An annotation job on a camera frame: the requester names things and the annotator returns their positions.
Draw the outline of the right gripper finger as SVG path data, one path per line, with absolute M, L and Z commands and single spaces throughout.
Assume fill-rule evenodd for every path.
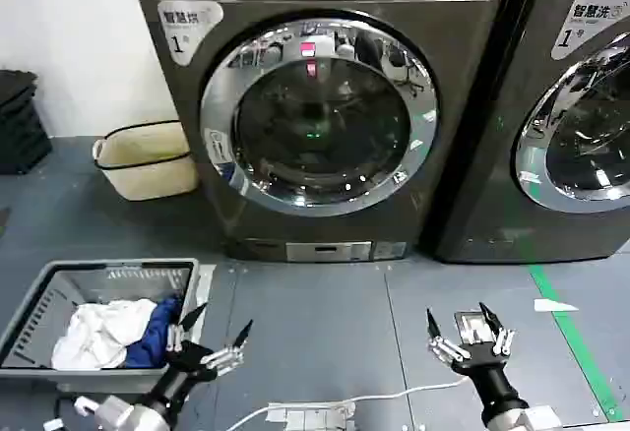
M 442 362 L 451 364 L 464 362 L 471 358 L 471 354 L 462 347 L 454 344 L 441 335 L 441 330 L 429 308 L 426 309 L 428 349 Z
M 516 335 L 513 329 L 505 328 L 498 316 L 491 311 L 483 302 L 479 303 L 481 313 L 485 322 L 494 334 L 495 343 L 492 347 L 493 354 L 510 354 L 511 346 Z

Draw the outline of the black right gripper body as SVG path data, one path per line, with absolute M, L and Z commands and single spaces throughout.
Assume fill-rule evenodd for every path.
M 518 391 L 508 381 L 504 373 L 506 364 L 506 357 L 495 356 L 491 350 L 473 350 L 470 358 L 451 362 L 451 369 L 455 373 L 472 380 L 483 405 L 483 422 L 490 422 L 513 409 L 528 407 L 528 403 L 520 398 Z

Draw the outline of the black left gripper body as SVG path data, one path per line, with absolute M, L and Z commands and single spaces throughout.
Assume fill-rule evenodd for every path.
M 202 345 L 185 340 L 180 352 L 166 354 L 166 371 L 146 394 L 146 407 L 156 411 L 164 420 L 177 420 L 191 391 L 202 383 L 218 377 L 215 369 L 201 363 L 214 352 Z

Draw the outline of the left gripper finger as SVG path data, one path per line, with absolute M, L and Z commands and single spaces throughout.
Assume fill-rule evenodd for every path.
M 244 360 L 243 348 L 247 342 L 253 326 L 250 320 L 239 332 L 232 344 L 202 358 L 202 365 L 208 370 L 216 372 L 231 372 L 239 367 Z
M 192 330 L 198 319 L 205 312 L 207 304 L 203 303 L 187 313 L 178 324 L 171 324 L 167 328 L 167 351 L 182 351 L 183 342 L 191 338 Z

